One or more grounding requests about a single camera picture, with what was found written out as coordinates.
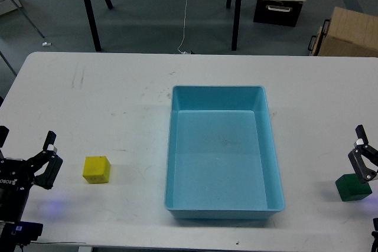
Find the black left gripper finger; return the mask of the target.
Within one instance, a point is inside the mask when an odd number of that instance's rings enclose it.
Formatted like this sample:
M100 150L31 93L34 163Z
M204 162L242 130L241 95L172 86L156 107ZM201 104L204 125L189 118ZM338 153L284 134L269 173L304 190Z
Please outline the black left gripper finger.
M9 133L9 129L6 126L0 126L0 148L1 149L4 146L8 133Z
M49 130L42 151L27 160L27 174L32 185L51 189L63 160L58 156L54 146L56 134Z

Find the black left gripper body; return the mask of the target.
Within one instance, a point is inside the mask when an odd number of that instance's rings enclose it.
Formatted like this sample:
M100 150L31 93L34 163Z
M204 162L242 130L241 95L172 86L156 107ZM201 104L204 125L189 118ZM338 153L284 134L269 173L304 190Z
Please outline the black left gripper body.
M31 184L19 171L25 161L1 158L1 221L21 221Z

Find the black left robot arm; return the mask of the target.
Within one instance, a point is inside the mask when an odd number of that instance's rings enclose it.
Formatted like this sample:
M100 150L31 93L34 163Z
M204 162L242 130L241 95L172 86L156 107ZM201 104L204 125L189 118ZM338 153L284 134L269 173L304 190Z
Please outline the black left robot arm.
M41 152L27 160L1 155L1 251L23 248L42 235L41 223L21 218L32 186L51 189L63 164L55 139L48 131Z

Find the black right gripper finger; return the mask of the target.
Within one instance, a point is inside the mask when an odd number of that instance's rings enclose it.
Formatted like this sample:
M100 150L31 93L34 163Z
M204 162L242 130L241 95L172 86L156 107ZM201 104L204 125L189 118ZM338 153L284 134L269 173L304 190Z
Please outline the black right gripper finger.
M359 182L366 184L377 178L377 171L368 168L363 158L377 166L377 149L369 145L363 125L358 125L355 131L357 140L354 143L354 148L349 152L348 158Z

